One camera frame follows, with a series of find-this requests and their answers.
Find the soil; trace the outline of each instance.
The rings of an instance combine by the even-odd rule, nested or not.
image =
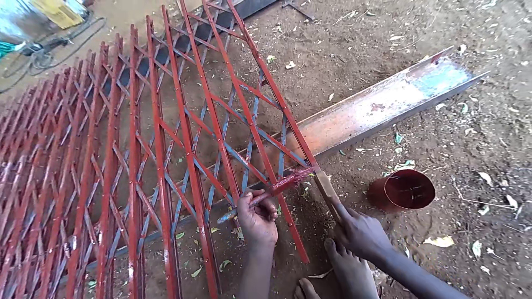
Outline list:
[[[97,1],[96,14],[112,2]],[[158,12],[159,5],[143,2],[142,7],[150,13]],[[114,15],[112,22],[116,22],[114,30],[127,35],[137,8],[125,3],[121,7],[124,13]],[[379,219],[393,245],[438,278],[473,298],[529,298],[532,2],[312,0],[301,9],[314,13],[316,21],[306,23],[298,12],[281,8],[280,3],[245,20],[252,26],[249,30],[258,40],[261,55],[276,57],[270,71],[298,120],[451,45],[465,45],[458,61],[472,72],[490,71],[480,84],[446,100],[443,108],[418,113],[341,153],[321,156],[318,162],[332,175],[331,182],[345,205]],[[404,37],[390,40],[392,36]],[[93,39],[86,47],[96,50],[101,40],[105,39]],[[290,61],[296,67],[287,70]],[[395,143],[396,134],[404,137],[400,144]],[[414,160],[415,169],[429,176],[436,199],[419,211],[385,214],[369,204],[365,193],[372,181],[406,160]],[[489,174],[493,186],[478,172]],[[281,219],[271,298],[291,298],[299,278],[322,274],[331,267],[323,240],[333,222],[311,184],[308,190],[302,184],[286,194],[311,262],[301,262]],[[519,212],[490,206],[481,215],[483,205],[466,201],[507,205],[507,195],[518,202]],[[213,213],[214,217],[223,211]],[[220,273],[221,298],[233,298],[246,245],[231,233],[230,224],[218,228],[213,234],[218,264],[231,261]],[[207,298],[205,270],[191,277],[202,264],[195,229],[192,223],[184,226],[185,235],[179,240],[182,289],[184,298]],[[455,245],[423,244],[429,237],[447,235]],[[480,257],[471,249],[477,240],[483,245]],[[161,242],[145,248],[146,294],[153,299],[166,297],[162,248]],[[126,269],[127,255],[122,255],[115,260],[116,298],[127,295]],[[311,281],[322,299],[341,297],[333,273]],[[381,276],[378,282],[382,298],[414,298],[390,277]]]

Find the black cable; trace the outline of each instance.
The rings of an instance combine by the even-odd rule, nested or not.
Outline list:
[[[39,75],[39,74],[41,74],[41,73],[43,73],[43,72],[45,72],[45,71],[47,71],[49,69],[52,69],[52,68],[60,65],[61,63],[65,62],[67,59],[72,57],[77,51],[79,51],[91,38],[93,38],[101,29],[103,29],[103,27],[106,24],[106,18],[97,18],[94,21],[89,22],[88,20],[90,19],[90,17],[92,15],[93,14],[90,13],[89,17],[82,24],[78,25],[77,29],[74,30],[73,32],[67,34],[65,37],[59,37],[59,38],[52,39],[49,42],[49,43],[53,43],[53,42],[57,41],[58,39],[65,39],[65,40],[68,40],[68,41],[71,42],[74,38],[76,38],[79,35],[81,35],[83,32],[85,32],[90,27],[94,26],[96,23],[98,23],[98,22],[102,23],[92,34],[90,34],[81,44],[79,44],[76,47],[76,49],[74,49],[74,51],[72,51],[70,54],[68,54],[61,61],[54,63],[53,62],[54,61],[54,56],[49,51],[45,50],[46,47],[43,47],[43,49],[34,52],[28,58],[29,60],[28,60],[27,63],[23,63],[22,65],[17,67],[14,71],[11,71],[11,68],[13,67],[15,62],[17,62],[21,57],[22,58],[27,57],[27,56],[24,56],[22,54],[19,54],[19,56],[17,56],[17,58],[15,58],[11,62],[10,66],[4,71],[4,73],[2,74],[2,78],[4,78],[4,79],[10,78],[10,77],[14,76],[16,73],[18,73],[19,71],[21,71],[23,68],[26,68],[26,69],[24,70],[24,73],[22,73],[22,75],[13,84],[11,84],[9,87],[7,87],[5,89],[1,89],[0,90],[0,94],[5,93],[6,91],[8,91],[11,88],[13,88],[27,74],[30,74],[30,76],[37,76],[37,75]],[[57,35],[57,34],[52,34],[52,35],[45,36],[44,38],[40,39],[39,41],[42,41],[42,40],[47,39],[50,36],[54,36],[54,35]]]

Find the red painted metal grille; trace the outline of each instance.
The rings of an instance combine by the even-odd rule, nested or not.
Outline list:
[[[2,116],[0,298],[83,297],[90,263],[96,298],[112,298],[120,246],[128,250],[129,296],[144,298],[143,247],[153,232],[163,240],[168,297],[181,298],[174,236],[182,213],[197,222],[216,298],[213,202],[234,207],[252,183],[271,185],[288,166],[317,167],[231,3],[204,0],[203,12],[188,13],[180,27],[164,7],[163,18],[156,35],[147,17],[146,46],[131,26],[129,48],[118,35],[111,50],[102,43],[98,56],[29,88]],[[298,153],[286,146],[289,131]]]

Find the debris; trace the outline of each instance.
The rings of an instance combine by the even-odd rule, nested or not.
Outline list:
[[[199,269],[194,271],[194,273],[192,273],[190,276],[192,276],[192,278],[198,276],[198,274],[200,273],[201,269],[203,269],[203,265],[200,265]]]
[[[95,280],[89,280],[87,282],[87,285],[89,286],[89,288],[95,288],[96,287],[96,281]]]
[[[462,113],[462,114],[466,114],[466,113],[469,111],[469,107],[467,106],[466,103],[458,103],[457,105],[458,105],[458,106],[462,106],[462,105],[463,105],[463,107],[462,107],[462,111],[460,111],[460,113]]]
[[[516,200],[513,199],[512,196],[510,195],[506,195],[506,200],[508,201],[508,204],[512,207],[514,207],[515,209],[517,209],[519,207],[519,204],[517,203]]]
[[[486,252],[487,252],[488,254],[492,254],[492,255],[494,255],[495,257],[497,257],[497,258],[499,258],[499,259],[501,259],[501,260],[504,261],[504,259],[503,259],[502,257],[500,257],[500,256],[498,256],[498,255],[495,254],[495,251],[494,251],[493,249],[491,249],[491,248],[486,248]]]
[[[394,167],[394,171],[403,170],[403,169],[414,169],[415,168],[415,160],[406,160],[403,164],[397,164]]]
[[[473,246],[471,247],[471,249],[473,250],[473,254],[479,258],[480,255],[481,255],[481,252],[482,252],[482,243],[480,242],[480,240],[476,240],[474,243],[473,243]]]
[[[488,273],[488,275],[491,275],[491,274],[489,273],[489,269],[486,268],[486,266],[483,266],[483,265],[482,265],[482,266],[480,266],[480,269],[481,269],[482,271]]]
[[[324,278],[325,276],[327,276],[327,274],[331,273],[331,271],[332,269],[320,275],[310,275],[309,278]]]
[[[292,60],[290,60],[290,62],[289,62],[287,65],[285,65],[285,68],[286,68],[287,70],[289,70],[289,69],[293,69],[293,68],[295,68],[295,67],[296,67],[296,64],[295,64]]]
[[[488,4],[483,5],[483,6],[482,6],[482,9],[483,9],[483,10],[486,10],[486,9],[488,9],[488,8],[490,8],[490,7],[495,6],[495,4],[497,4],[497,0],[491,0],[491,2],[489,2]]]
[[[268,55],[268,57],[266,57],[266,62],[268,64],[272,63],[275,59],[277,59],[277,57],[273,56],[273,55]]]
[[[475,131],[475,129],[473,129],[473,128],[466,129],[466,130],[465,130],[465,134],[467,135],[467,134],[469,134],[469,133],[477,134],[478,132]]]
[[[437,237],[435,240],[432,240],[432,238],[428,238],[425,241],[423,241],[423,244],[431,244],[438,247],[450,247],[454,245],[453,238],[451,236],[445,236],[445,237]]]
[[[401,134],[399,134],[397,132],[395,133],[395,143],[396,144],[400,144],[403,141],[403,139],[404,139],[404,137],[401,136]]]
[[[443,107],[445,107],[445,106],[447,106],[447,105],[445,105],[444,103],[439,103],[439,104],[437,104],[436,107],[435,107],[435,108],[436,108],[436,111],[440,110],[441,108],[443,108]]]
[[[223,272],[223,269],[227,266],[227,264],[232,264],[232,262],[229,260],[225,260],[220,264],[220,267],[218,268],[218,270],[220,270],[220,273]]]
[[[488,183],[488,185],[490,187],[493,187],[493,181],[492,181],[492,178],[489,176],[489,174],[485,173],[485,172],[479,172],[478,175],[483,178],[486,183]]]
[[[396,36],[392,36],[389,41],[392,41],[392,40],[398,40],[398,39],[401,39],[403,37],[405,37],[406,35],[396,35]]]
[[[489,205],[485,204],[483,207],[477,211],[480,215],[484,216],[489,212]]]
[[[458,54],[462,55],[464,54],[464,52],[466,51],[467,49],[467,46],[464,45],[464,44],[461,44],[459,47],[458,47]]]

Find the metal frame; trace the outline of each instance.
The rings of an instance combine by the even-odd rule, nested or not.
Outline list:
[[[185,2],[180,2],[187,11]],[[203,0],[203,9],[201,15],[187,13],[184,25],[177,28],[163,6],[164,37],[155,34],[147,16],[145,47],[138,45],[138,31],[132,25],[129,57],[124,56],[123,39],[117,35],[111,49],[102,43],[98,56],[89,52],[74,67],[27,89],[14,101],[19,104],[13,104],[2,117],[0,298],[46,299],[56,297],[59,289],[64,289],[67,298],[83,297],[90,262],[97,264],[96,298],[111,298],[119,246],[128,248],[129,296],[145,298],[143,248],[153,229],[163,240],[168,297],[182,298],[174,237],[182,210],[198,224],[210,297],[217,298],[222,286],[210,227],[214,198],[223,197],[235,207],[251,174],[269,185],[283,177],[285,165],[317,168],[233,4]],[[232,16],[229,27],[217,24],[221,14]],[[210,27],[208,38],[197,37],[199,26],[205,30],[206,25]],[[184,37],[189,40],[185,51]],[[257,82],[237,76],[228,54],[234,39],[247,45],[258,67]],[[165,51],[173,55],[161,61],[158,54]],[[230,75],[231,89],[224,94],[215,94],[208,84],[204,68],[208,52],[223,57]],[[148,69],[140,71],[146,63]],[[202,86],[205,100],[199,115],[190,109],[190,98],[183,89],[185,67],[195,69]],[[178,107],[174,126],[163,111],[160,95],[165,76],[172,79]],[[266,95],[266,88],[273,98]],[[250,103],[245,93],[252,96]],[[151,104],[148,121],[153,127],[149,130],[141,121],[146,117],[140,109],[143,103]],[[257,126],[262,103],[282,113],[276,138]],[[235,108],[238,104],[241,111]],[[230,119],[249,127],[245,156],[227,141]],[[126,129],[123,120],[127,120]],[[286,147],[288,129],[296,136],[302,154]],[[210,136],[216,144],[213,166],[206,166],[197,152],[200,135]],[[277,171],[265,144],[279,151]],[[181,174],[169,169],[176,149],[185,153],[187,166]],[[265,173],[251,162],[252,155],[260,156]],[[235,175],[236,163],[244,169],[241,178]],[[148,164],[156,169],[153,192],[143,188]],[[127,195],[124,208],[119,207],[122,194]],[[301,259],[308,262],[286,200],[282,194],[277,198]],[[94,205],[101,206],[99,214],[93,211]]]

